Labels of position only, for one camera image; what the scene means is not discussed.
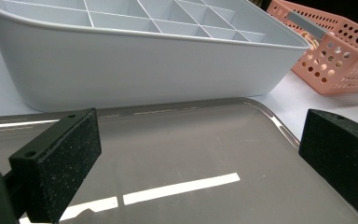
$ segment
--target gray basket handle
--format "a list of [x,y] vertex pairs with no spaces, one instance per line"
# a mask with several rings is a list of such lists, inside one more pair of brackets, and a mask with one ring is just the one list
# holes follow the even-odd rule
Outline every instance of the gray basket handle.
[[303,28],[318,39],[322,39],[322,37],[324,37],[324,34],[326,34],[324,28],[318,26],[313,21],[307,20],[305,17],[301,16],[297,12],[289,12],[289,14],[287,15],[287,19],[294,22],[298,26],[301,26],[301,28]]

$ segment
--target white plastic container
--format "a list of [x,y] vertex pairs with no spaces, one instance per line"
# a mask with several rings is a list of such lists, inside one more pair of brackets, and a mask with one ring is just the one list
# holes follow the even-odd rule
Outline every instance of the white plastic container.
[[271,91],[308,42],[241,0],[0,0],[0,50],[42,111]]

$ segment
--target pink plastic basket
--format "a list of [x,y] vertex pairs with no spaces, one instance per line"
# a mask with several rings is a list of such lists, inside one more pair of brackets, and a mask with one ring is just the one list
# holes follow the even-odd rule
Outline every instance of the pink plastic basket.
[[346,18],[283,0],[272,0],[268,14],[301,33],[289,21],[292,11],[324,28],[317,49],[308,49],[292,68],[320,94],[358,92],[358,24]]

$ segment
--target white table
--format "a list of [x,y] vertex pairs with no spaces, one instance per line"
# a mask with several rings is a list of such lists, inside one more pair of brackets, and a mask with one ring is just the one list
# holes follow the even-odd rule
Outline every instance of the white table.
[[[292,72],[269,94],[252,98],[271,109],[298,139],[309,108],[358,122],[358,93],[323,97]],[[17,94],[0,54],[0,116],[31,113],[40,112],[26,105]]]

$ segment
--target gray tray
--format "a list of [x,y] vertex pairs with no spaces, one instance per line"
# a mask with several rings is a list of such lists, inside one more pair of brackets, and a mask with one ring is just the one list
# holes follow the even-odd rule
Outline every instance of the gray tray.
[[[60,223],[358,223],[249,99],[99,110],[103,154]],[[7,157],[62,113],[0,118]]]

